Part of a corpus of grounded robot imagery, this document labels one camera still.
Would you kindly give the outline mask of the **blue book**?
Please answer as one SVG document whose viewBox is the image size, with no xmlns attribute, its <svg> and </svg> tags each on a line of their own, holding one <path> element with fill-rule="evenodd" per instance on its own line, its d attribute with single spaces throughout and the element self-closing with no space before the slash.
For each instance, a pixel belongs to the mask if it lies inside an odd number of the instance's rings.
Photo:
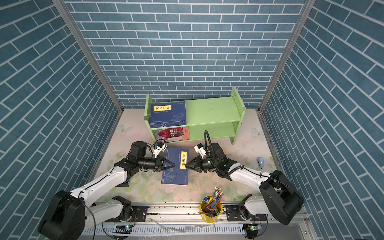
<svg viewBox="0 0 384 240">
<path fill-rule="evenodd" d="M 168 147 L 165 151 L 165 159 L 172 161 L 175 167 L 162 171 L 161 184 L 186 186 L 189 176 L 186 164 L 188 163 L 189 156 L 190 151 L 187 149 Z"/>
<path fill-rule="evenodd" d="M 187 124 L 186 103 L 172 102 L 151 106 L 151 128 L 185 126 Z"/>
</svg>

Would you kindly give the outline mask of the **red pink Hamlet book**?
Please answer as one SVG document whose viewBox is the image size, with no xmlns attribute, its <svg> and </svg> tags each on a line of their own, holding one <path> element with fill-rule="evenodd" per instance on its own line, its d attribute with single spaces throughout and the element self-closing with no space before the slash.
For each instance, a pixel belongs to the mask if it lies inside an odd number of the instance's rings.
<svg viewBox="0 0 384 240">
<path fill-rule="evenodd" d="M 164 140 L 167 143 L 188 141 L 191 139 L 188 127 L 157 130 L 156 137 L 157 140 Z"/>
</svg>

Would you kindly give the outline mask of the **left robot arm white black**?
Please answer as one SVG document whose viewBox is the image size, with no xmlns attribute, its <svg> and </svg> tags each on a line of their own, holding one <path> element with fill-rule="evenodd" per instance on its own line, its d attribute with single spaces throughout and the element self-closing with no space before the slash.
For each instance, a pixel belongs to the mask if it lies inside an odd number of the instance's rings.
<svg viewBox="0 0 384 240">
<path fill-rule="evenodd" d="M 39 223 L 38 233 L 50 240 L 76 240 L 84 230 L 110 219 L 133 222 L 136 215 L 131 201 L 115 196 L 104 204 L 95 202 L 115 187 L 128 187 L 130 178 L 139 170 L 157 173 L 175 167 L 160 156 L 167 147 L 165 141 L 151 146 L 143 141 L 134 142 L 127 156 L 102 176 L 69 192 L 57 192 Z"/>
</svg>

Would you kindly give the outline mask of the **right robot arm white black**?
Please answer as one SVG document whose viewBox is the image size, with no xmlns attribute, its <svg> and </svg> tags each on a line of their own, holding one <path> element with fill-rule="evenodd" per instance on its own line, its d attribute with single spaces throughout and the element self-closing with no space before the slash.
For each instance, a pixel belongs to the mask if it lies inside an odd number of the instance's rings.
<svg viewBox="0 0 384 240">
<path fill-rule="evenodd" d="M 227 158 L 219 144 L 195 146 L 199 155 L 186 164 L 195 172 L 215 172 L 221 178 L 247 185 L 259 193 L 263 200 L 252 194 L 239 203 L 240 216 L 250 221 L 256 215 L 271 215 L 279 223 L 288 225 L 304 204 L 304 198 L 288 178 L 278 170 L 263 173 L 247 168 Z"/>
</svg>

